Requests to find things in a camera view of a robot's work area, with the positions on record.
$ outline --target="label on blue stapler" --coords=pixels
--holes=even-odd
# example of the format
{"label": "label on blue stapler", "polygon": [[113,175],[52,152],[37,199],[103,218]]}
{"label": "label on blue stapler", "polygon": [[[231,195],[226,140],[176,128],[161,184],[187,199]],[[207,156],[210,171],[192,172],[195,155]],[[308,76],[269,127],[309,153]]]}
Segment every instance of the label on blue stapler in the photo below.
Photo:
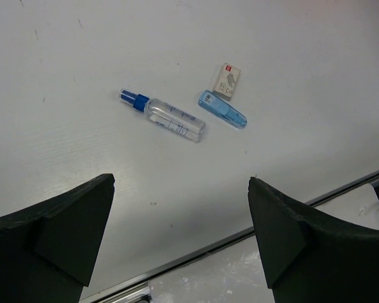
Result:
{"label": "label on blue stapler", "polygon": [[235,128],[241,129],[247,125],[247,118],[244,115],[208,90],[203,92],[198,104]]}

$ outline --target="blue spray cap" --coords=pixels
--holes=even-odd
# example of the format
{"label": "blue spray cap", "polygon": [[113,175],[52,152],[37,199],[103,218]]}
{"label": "blue spray cap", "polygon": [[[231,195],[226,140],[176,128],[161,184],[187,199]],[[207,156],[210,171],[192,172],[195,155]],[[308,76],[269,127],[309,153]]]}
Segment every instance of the blue spray cap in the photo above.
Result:
{"label": "blue spray cap", "polygon": [[149,101],[148,97],[143,95],[137,95],[127,90],[121,90],[119,96],[122,100],[125,101],[125,103],[132,105],[133,108],[140,110],[141,112],[145,110],[145,105]]}

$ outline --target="white table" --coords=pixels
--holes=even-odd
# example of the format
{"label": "white table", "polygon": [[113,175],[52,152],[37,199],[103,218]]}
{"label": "white table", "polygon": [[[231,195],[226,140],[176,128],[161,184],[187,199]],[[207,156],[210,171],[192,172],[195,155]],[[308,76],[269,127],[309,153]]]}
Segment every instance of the white table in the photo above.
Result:
{"label": "white table", "polygon": [[[196,104],[225,62],[241,131]],[[205,120],[203,140],[122,87]],[[82,298],[250,227],[251,175],[307,201],[378,169],[379,1],[0,1],[0,216],[116,178]]]}

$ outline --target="small box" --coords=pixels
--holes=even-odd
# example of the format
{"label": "small box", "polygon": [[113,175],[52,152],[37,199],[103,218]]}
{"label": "small box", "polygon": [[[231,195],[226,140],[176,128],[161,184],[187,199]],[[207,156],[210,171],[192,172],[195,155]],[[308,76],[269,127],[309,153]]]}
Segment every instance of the small box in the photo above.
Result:
{"label": "small box", "polygon": [[220,70],[218,80],[214,87],[214,92],[224,97],[227,101],[233,96],[234,88],[240,76],[240,69],[224,64]]}

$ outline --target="bottle body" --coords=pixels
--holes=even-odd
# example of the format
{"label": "bottle body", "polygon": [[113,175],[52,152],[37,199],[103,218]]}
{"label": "bottle body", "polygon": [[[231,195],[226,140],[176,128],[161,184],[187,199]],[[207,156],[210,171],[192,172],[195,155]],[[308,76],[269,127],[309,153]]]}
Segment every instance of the bottle body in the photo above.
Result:
{"label": "bottle body", "polygon": [[235,128],[242,129],[247,125],[247,118],[242,113],[208,90],[202,94],[198,104]]}
{"label": "bottle body", "polygon": [[159,99],[150,99],[144,108],[145,116],[181,136],[198,142],[206,123],[181,109],[178,109]]}

